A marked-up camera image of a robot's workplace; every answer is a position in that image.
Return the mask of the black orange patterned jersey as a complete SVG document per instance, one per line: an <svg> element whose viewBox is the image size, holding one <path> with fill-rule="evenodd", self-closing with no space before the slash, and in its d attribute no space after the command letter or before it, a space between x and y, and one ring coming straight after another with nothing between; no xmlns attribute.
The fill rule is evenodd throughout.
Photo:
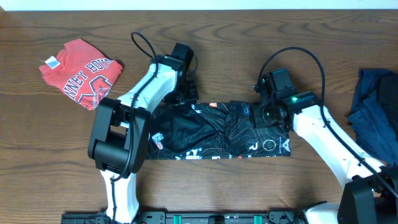
<svg viewBox="0 0 398 224"><path fill-rule="evenodd" d="M257 128L243 101L158 106L151 115L148 159L202 160L290 156L282 128Z"/></svg>

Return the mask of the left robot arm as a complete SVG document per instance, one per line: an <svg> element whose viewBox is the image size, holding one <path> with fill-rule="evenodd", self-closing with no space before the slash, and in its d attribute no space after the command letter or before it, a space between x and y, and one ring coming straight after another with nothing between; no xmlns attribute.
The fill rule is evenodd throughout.
<svg viewBox="0 0 398 224"><path fill-rule="evenodd" d="M136 174L147 156L151 113L160 103L196 103L196 84L188 78L194 51L177 43L170 55L156 55L148 72L129 92L100 101L88 145L105 181L108 207L101 223L132 223L139 211Z"/></svg>

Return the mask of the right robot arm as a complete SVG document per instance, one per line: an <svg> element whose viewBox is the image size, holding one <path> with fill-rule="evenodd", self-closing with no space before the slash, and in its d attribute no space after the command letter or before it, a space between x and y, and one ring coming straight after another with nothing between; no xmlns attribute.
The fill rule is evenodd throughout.
<svg viewBox="0 0 398 224"><path fill-rule="evenodd" d="M299 92L281 68L254 85L261 101L251 108L255 128L281 128L306 140L340 183L338 204L302 209L296 223L397 223L397 168L386 167L359 147L312 91Z"/></svg>

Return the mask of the navy blue t-shirt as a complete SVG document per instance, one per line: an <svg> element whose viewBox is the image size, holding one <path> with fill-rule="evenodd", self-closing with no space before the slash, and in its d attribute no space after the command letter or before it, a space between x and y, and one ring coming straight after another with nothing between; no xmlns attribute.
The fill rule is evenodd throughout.
<svg viewBox="0 0 398 224"><path fill-rule="evenodd" d="M357 144L389 166L397 164L397 73L362 69L348 120Z"/></svg>

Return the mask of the red folded t-shirt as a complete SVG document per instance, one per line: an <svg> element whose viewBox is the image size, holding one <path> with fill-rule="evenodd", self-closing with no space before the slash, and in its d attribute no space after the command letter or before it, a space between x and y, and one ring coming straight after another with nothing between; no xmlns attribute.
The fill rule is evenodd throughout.
<svg viewBox="0 0 398 224"><path fill-rule="evenodd" d="M64 49L48 58L39 70L48 85L93 110L107 97L123 67L88 42L75 39L65 43Z"/></svg>

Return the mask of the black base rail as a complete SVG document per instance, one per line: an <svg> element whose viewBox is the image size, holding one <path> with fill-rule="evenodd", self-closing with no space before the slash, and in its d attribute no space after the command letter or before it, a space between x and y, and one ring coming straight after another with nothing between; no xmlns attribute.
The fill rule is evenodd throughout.
<svg viewBox="0 0 398 224"><path fill-rule="evenodd" d="M104 224L112 222L103 212L65 213L60 223L67 224ZM306 223L301 215L295 212L270 210L265 213L170 213L142 212L131 223L134 224L301 224Z"/></svg>

